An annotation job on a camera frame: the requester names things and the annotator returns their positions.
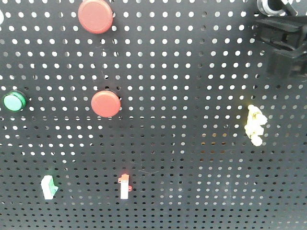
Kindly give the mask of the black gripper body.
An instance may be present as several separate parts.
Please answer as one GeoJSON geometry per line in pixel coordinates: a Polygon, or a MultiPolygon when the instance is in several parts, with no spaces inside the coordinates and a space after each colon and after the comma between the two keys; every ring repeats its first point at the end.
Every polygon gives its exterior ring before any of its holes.
{"type": "Polygon", "coordinates": [[[267,65],[267,73],[281,78],[307,77],[307,51],[304,47],[296,50],[273,50],[267,65]]]}

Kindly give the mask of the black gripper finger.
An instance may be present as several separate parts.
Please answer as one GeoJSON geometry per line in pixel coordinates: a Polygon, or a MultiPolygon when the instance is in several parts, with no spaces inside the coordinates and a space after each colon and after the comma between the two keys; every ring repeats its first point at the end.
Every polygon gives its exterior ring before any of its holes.
{"type": "Polygon", "coordinates": [[[296,50],[307,42],[307,17],[272,16],[256,20],[256,39],[277,49],[296,50]]]}

